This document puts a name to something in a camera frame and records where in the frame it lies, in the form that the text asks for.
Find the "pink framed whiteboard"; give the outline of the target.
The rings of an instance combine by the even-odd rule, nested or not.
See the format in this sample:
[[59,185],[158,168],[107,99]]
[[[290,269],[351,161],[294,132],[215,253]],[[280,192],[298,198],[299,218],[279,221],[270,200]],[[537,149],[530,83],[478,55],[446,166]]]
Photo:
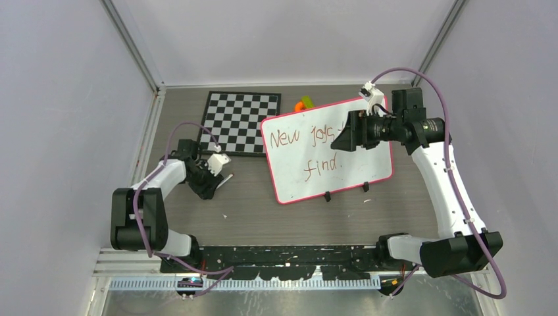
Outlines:
[[317,198],[392,177],[389,143],[382,142],[370,150],[359,147],[354,152],[330,147],[345,126],[348,112],[366,108],[366,101],[358,97],[262,121],[264,149],[278,203]]

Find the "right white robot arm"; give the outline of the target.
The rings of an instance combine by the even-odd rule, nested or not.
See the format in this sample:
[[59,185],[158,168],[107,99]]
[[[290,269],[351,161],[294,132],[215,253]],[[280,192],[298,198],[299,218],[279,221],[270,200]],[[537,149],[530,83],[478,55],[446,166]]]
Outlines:
[[348,112],[330,147],[353,152],[399,142],[423,177],[438,226],[436,239],[406,233],[379,237],[378,266],[389,271],[406,261],[422,266],[434,278],[484,269],[503,247],[503,240],[499,232],[486,228],[467,197],[453,147],[445,143],[444,120],[427,116],[420,88],[394,90],[391,111],[385,108],[384,93],[374,85],[365,84],[359,93],[367,108]]

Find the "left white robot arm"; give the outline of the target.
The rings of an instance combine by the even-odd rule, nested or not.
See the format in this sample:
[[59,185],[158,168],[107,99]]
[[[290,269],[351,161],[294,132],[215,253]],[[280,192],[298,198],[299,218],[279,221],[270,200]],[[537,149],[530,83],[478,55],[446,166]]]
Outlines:
[[187,184],[201,199],[212,199],[223,183],[222,170],[231,161],[223,152],[208,159],[199,156],[199,145],[189,139],[162,157],[154,171],[112,195],[111,246],[116,250],[147,250],[153,255],[176,257],[185,272],[198,270],[202,253],[197,238],[170,229],[165,198],[180,184]]

